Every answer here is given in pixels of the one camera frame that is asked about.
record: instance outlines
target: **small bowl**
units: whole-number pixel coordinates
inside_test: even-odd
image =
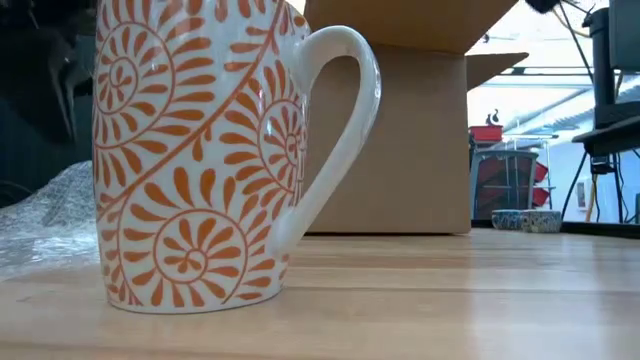
[[[522,210],[493,210],[491,223],[498,230],[520,230],[522,228]]]
[[[526,210],[522,212],[522,231],[539,234],[560,232],[562,212],[553,210]]]

